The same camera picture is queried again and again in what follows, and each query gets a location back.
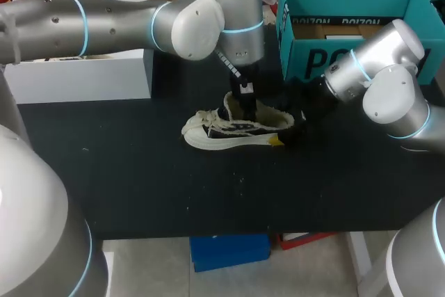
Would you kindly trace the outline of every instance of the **black sneaker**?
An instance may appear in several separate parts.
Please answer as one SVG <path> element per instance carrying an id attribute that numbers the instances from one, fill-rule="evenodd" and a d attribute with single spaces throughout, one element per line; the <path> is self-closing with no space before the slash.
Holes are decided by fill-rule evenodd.
<path id="1" fill-rule="evenodd" d="M 202 150 L 225 150 L 240 145 L 284 145 L 295 126 L 294 117 L 257 100 L 256 122 L 242 120 L 243 110 L 229 92 L 222 107 L 198 111 L 182 128 L 186 142 Z"/>

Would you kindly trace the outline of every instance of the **floor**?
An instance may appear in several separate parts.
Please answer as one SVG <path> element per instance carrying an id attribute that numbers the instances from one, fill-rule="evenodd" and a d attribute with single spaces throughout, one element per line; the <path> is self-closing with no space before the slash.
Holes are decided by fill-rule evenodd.
<path id="1" fill-rule="evenodd" d="M 280 250 L 268 260 L 195 273 L 188 238 L 105 241 L 109 297 L 356 297 L 345 236 Z"/>

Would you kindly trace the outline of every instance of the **white robotic arm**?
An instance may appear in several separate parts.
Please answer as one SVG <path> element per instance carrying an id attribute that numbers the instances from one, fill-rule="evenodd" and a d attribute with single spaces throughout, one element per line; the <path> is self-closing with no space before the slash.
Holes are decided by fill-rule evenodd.
<path id="1" fill-rule="evenodd" d="M 217 44 L 235 66 L 264 55 L 261 0 L 19 0 L 0 5 L 0 64 L 157 49 L 192 61 Z"/>
<path id="2" fill-rule="evenodd" d="M 415 32 L 396 19 L 331 64 L 316 91 L 323 106 L 364 94 L 367 116 L 402 147 L 445 153 L 445 109 L 427 102 L 416 80 L 416 64 L 424 55 Z"/>

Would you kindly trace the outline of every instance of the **black table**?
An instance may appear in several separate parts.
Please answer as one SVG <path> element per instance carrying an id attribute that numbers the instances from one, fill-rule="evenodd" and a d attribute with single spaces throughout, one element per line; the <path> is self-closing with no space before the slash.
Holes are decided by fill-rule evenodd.
<path id="1" fill-rule="evenodd" d="M 273 27 L 266 37 L 262 75 L 278 82 Z M 215 56 L 154 62 L 150 100 L 20 106 L 35 151 L 100 239 L 395 230 L 445 195 L 445 157 L 401 149 L 360 101 L 324 119 L 319 141 L 300 150 L 189 147 L 181 127 L 221 104 L 227 69 Z M 435 84 L 423 91 L 443 104 Z"/>

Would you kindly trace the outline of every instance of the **blue led ring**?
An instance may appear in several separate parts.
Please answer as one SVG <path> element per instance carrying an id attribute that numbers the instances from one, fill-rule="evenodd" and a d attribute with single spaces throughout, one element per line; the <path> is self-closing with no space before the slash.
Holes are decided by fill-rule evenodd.
<path id="1" fill-rule="evenodd" d="M 263 26 L 263 22 L 264 22 L 264 21 L 261 21 L 259 24 L 255 24 L 254 26 L 251 26 L 251 27 L 249 27 L 249 28 L 244 28 L 244 29 L 233 29 L 233 30 L 231 30 L 231 29 L 225 29 L 225 30 L 223 30 L 222 32 L 225 33 L 225 34 L 239 34 L 239 33 L 245 33 L 245 32 L 247 32 L 247 31 L 253 31 L 254 29 L 257 29 L 257 28 Z"/>
<path id="2" fill-rule="evenodd" d="M 423 128 L 427 125 L 428 121 L 430 120 L 430 105 L 427 104 L 427 107 L 428 107 L 428 116 L 426 117 L 425 123 L 420 127 L 419 130 L 417 130 L 416 132 L 414 132 L 414 133 L 412 133 L 412 134 L 410 134 L 408 136 L 403 136 L 403 137 L 395 137 L 395 136 L 391 136 L 391 135 L 388 135 L 388 136 L 391 137 L 391 138 L 395 138 L 395 139 L 406 139 L 406 138 L 410 138 L 410 137 L 416 136 L 420 131 L 423 130 Z"/>
<path id="3" fill-rule="evenodd" d="M 85 280 L 86 274 L 88 272 L 88 269 L 90 268 L 91 263 L 91 257 L 92 257 L 92 237 L 91 237 L 91 230 L 88 226 L 88 223 L 85 221 L 86 228 L 88 229 L 88 234 L 90 235 L 90 254 L 88 255 L 88 261 L 86 262 L 85 270 L 83 271 L 83 274 L 81 276 L 81 279 L 77 282 L 77 285 L 75 286 L 74 290 L 68 297 L 74 297 L 77 294 L 77 291 L 81 288 L 83 281 Z"/>
<path id="4" fill-rule="evenodd" d="M 74 0 L 74 1 L 77 4 L 77 6 L 79 7 L 79 10 L 81 11 L 82 19 L 83 19 L 83 48 L 82 48 L 81 53 L 79 54 L 79 57 L 80 57 L 80 56 L 83 56 L 83 54 L 86 51 L 86 47 L 88 46 L 88 24 L 86 21 L 86 14 L 85 14 L 85 11 L 83 10 L 82 4 L 80 3 L 79 0 Z"/>
<path id="5" fill-rule="evenodd" d="M 359 61 L 357 60 L 357 57 L 355 57 L 354 51 L 351 49 L 350 50 L 350 55 L 353 57 L 353 60 L 355 61 L 356 66 L 360 69 L 360 71 L 362 71 L 362 74 L 364 75 L 364 77 L 366 78 L 367 81 L 371 81 L 371 78 L 369 77 L 369 75 L 366 73 L 366 71 L 364 70 L 364 68 L 362 67 L 362 65 L 359 63 Z"/>

